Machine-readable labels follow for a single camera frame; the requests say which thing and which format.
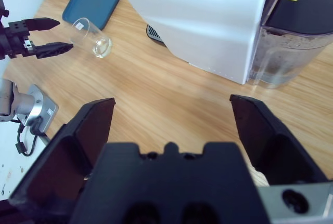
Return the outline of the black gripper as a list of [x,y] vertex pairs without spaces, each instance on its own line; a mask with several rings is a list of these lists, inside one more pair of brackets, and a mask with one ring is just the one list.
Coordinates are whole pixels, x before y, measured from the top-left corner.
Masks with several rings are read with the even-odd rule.
[[50,30],[58,25],[59,21],[46,17],[10,22],[8,27],[1,24],[1,59],[5,59],[5,56],[12,59],[17,55],[35,55],[42,59],[68,52],[73,48],[73,44],[54,42],[35,47],[28,38],[30,31]]

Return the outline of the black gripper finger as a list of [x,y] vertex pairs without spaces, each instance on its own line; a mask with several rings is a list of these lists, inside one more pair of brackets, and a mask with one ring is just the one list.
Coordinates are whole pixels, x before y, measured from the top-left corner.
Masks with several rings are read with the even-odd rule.
[[35,160],[8,201],[17,208],[71,208],[108,141],[114,98],[83,105]]
[[229,100],[250,162],[270,185],[328,182],[298,139],[263,101],[234,94]]

